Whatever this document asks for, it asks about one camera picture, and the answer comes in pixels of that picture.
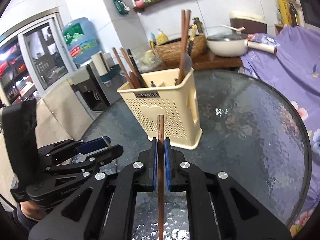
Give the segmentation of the left hand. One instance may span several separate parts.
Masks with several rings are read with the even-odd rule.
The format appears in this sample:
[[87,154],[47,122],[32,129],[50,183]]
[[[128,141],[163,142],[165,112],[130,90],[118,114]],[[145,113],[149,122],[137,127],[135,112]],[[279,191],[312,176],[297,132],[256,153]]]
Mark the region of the left hand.
[[40,208],[32,200],[20,203],[22,213],[29,219],[40,221],[48,215],[45,209]]

